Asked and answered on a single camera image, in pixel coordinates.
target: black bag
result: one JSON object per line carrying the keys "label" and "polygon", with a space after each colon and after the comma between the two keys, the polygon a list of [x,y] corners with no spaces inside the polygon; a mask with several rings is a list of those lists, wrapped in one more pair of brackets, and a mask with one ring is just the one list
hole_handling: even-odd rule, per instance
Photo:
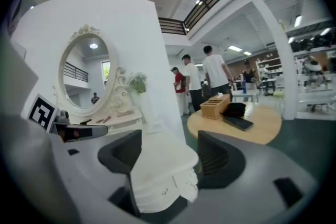
{"label": "black bag", "polygon": [[245,107],[246,104],[243,103],[230,103],[222,115],[224,117],[242,117],[245,114]]}

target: white cloth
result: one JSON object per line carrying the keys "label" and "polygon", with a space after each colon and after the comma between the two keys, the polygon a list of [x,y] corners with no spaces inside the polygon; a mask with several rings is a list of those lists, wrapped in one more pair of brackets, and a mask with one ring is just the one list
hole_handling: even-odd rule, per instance
{"label": "white cloth", "polygon": [[193,63],[188,63],[183,70],[185,77],[190,77],[189,90],[199,90],[201,88],[201,80],[199,78],[198,68]]}
{"label": "white cloth", "polygon": [[269,73],[266,67],[262,67],[259,69],[260,78],[267,78],[267,74]]}
{"label": "white cloth", "polygon": [[189,114],[185,92],[177,92],[176,97],[177,97],[178,107],[180,110],[180,116],[183,116],[183,114]]}
{"label": "white cloth", "polygon": [[203,69],[205,73],[209,74],[211,88],[229,83],[222,64],[224,64],[224,60],[219,54],[207,56],[203,61]]}

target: white shirt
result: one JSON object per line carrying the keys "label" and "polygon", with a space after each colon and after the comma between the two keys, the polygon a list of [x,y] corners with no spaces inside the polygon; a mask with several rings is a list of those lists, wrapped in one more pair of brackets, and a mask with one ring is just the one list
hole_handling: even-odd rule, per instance
{"label": "white shirt", "polygon": [[209,74],[211,88],[229,83],[222,67],[223,63],[223,57],[219,54],[207,56],[203,61],[203,69]]}
{"label": "white shirt", "polygon": [[201,88],[201,80],[199,79],[198,68],[193,63],[188,63],[183,70],[183,75],[190,77],[189,90],[199,90]]}

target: man in white t-shirt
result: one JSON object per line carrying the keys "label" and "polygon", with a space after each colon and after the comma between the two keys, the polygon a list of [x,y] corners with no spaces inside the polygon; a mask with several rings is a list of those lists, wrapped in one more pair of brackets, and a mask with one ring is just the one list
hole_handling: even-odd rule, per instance
{"label": "man in white t-shirt", "polygon": [[191,103],[196,111],[200,110],[203,103],[201,80],[199,79],[198,68],[191,63],[190,55],[186,54],[182,57],[185,65],[183,75],[186,77],[185,93],[191,96]]}
{"label": "man in white t-shirt", "polygon": [[206,54],[206,58],[203,61],[203,69],[205,72],[205,78],[211,87],[212,95],[219,92],[223,94],[230,94],[232,102],[232,93],[225,71],[230,76],[231,80],[233,80],[233,77],[229,68],[224,63],[223,57],[219,54],[213,54],[211,46],[205,46],[203,51]]}

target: black pants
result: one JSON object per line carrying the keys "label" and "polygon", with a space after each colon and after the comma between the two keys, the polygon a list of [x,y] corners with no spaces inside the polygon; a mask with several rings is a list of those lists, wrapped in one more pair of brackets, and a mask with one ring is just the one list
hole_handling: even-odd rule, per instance
{"label": "black pants", "polygon": [[230,94],[230,100],[232,102],[233,96],[229,84],[211,88],[212,95],[217,95],[219,92],[221,92],[222,94]]}
{"label": "black pants", "polygon": [[203,103],[203,96],[202,96],[202,90],[193,90],[189,91],[191,96],[191,104],[193,104],[193,108],[196,111],[200,110],[200,105]]}

